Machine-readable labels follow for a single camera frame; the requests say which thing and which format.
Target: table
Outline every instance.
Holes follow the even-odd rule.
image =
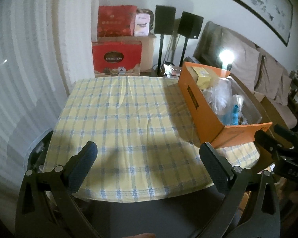
[[[97,144],[98,156],[76,197],[139,202],[213,184],[199,158],[199,138],[177,80],[78,81],[53,132],[44,171],[64,165],[89,140]],[[217,151],[243,168],[259,158],[252,142]]]

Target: silver screw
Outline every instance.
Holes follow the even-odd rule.
[[[55,168],[54,168],[54,171],[55,172],[60,172],[60,171],[62,171],[63,170],[63,166],[56,166]]]
[[[32,171],[31,169],[25,172],[25,174],[26,174],[27,176],[30,176],[32,173],[33,173],[33,171]]]
[[[264,175],[270,176],[270,171],[264,170]]]
[[[242,171],[242,168],[240,166],[234,166],[234,171],[237,173],[240,173]]]

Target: white wall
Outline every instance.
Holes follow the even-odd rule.
[[[169,5],[177,8],[176,18],[182,11],[191,12],[204,17],[202,28],[208,21],[230,28],[247,37],[258,46],[272,54],[288,71],[298,68],[298,0],[293,3],[293,22],[288,47],[256,16],[232,0],[101,0],[100,5],[137,5],[139,8],[149,8],[153,12],[156,4]],[[192,55],[199,39],[190,39],[186,56]],[[164,49],[169,42],[165,36]],[[174,64],[180,61],[184,37],[176,48]],[[158,61],[159,36],[155,44],[154,63]]]

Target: black speaker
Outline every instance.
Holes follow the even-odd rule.
[[[202,23],[203,17],[189,12],[182,12],[178,34],[187,38],[197,39],[201,32]]]
[[[172,35],[175,19],[175,7],[156,5],[154,33]]]

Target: oval logo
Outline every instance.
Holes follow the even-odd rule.
[[[121,52],[108,52],[105,53],[104,59],[109,63],[118,63],[124,59],[124,55]]]

